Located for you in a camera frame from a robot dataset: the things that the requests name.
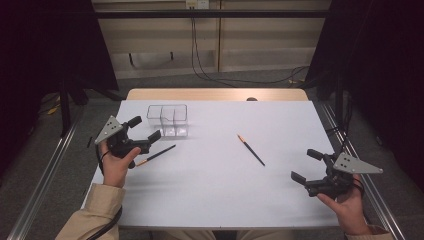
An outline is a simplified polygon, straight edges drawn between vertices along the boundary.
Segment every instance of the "transparent box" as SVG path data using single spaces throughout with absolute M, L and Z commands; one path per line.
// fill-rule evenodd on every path
M 187 105 L 150 105 L 149 125 L 160 130 L 164 137 L 188 136 Z

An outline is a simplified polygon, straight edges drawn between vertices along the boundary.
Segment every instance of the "person's right hand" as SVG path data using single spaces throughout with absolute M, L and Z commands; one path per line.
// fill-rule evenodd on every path
M 355 182 L 360 181 L 359 175 L 353 177 L 356 179 Z M 336 213 L 339 225 L 347 235 L 372 235 L 365 222 L 359 189 L 352 187 L 348 193 L 338 196 L 336 201 L 322 193 L 317 197 Z

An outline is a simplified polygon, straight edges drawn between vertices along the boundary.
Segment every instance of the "pen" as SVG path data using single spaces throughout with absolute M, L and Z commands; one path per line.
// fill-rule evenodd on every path
M 167 152 L 167 151 L 171 150 L 171 149 L 172 149 L 172 148 L 174 148 L 175 146 L 176 146 L 176 145 L 174 144 L 174 145 L 170 146 L 169 148 L 167 148 L 167 149 L 165 149 L 165 150 L 162 150 L 162 151 L 160 151 L 160 152 L 156 153 L 155 155 L 152 155 L 152 156 L 150 156 L 150 157 L 148 157 L 148 158 L 144 159 L 143 161 L 141 161 L 141 162 L 137 163 L 137 165 L 136 165 L 136 166 L 137 166 L 137 167 L 139 167 L 139 166 L 141 166 L 141 165 L 145 164 L 146 162 L 148 162 L 148 161 L 152 160 L 153 158 L 155 158 L 155 157 L 157 157 L 157 156 L 161 155 L 162 153 L 165 153 L 165 152 Z
M 253 155 L 259 160 L 259 162 L 262 164 L 262 165 L 264 165 L 264 167 L 265 167 L 265 163 L 264 162 L 262 162 L 262 160 L 258 157 L 258 155 L 256 155 L 256 153 L 255 153 L 255 151 L 253 151 L 253 149 L 249 146 L 249 144 L 247 144 L 247 142 L 246 141 L 244 141 L 244 139 L 240 136 L 240 135 L 238 135 L 237 134 L 237 136 L 239 137 L 239 139 L 240 139 L 240 141 L 242 141 L 242 143 L 244 143 L 244 145 L 247 147 L 247 149 L 249 149 L 249 151 L 251 152 L 251 153 L 253 153 Z

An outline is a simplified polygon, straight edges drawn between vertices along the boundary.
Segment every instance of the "white tabletop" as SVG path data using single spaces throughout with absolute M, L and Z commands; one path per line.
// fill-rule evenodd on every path
M 121 227 L 147 228 L 310 228 L 337 226 L 334 213 L 290 178 L 325 176 L 325 164 L 306 155 L 308 148 L 333 153 L 316 110 L 309 101 L 123 101 L 123 123 L 139 115 L 143 122 L 128 131 L 146 139 L 153 129 L 149 105 L 186 104 L 189 135 L 162 138 L 145 159 L 176 147 L 129 170 Z M 262 166 L 240 142 L 243 136 L 261 157 Z M 97 170 L 93 182 L 101 183 Z

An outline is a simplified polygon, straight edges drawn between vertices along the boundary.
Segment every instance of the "jacket sleeve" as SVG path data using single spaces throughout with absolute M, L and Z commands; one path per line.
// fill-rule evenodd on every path
M 369 225 L 373 235 L 350 236 L 346 235 L 349 240 L 393 240 L 392 234 L 381 227 Z
M 125 189 L 93 184 L 83 209 L 76 211 L 59 232 L 57 240 L 87 239 L 108 224 L 121 207 Z M 115 225 L 100 239 L 119 239 Z

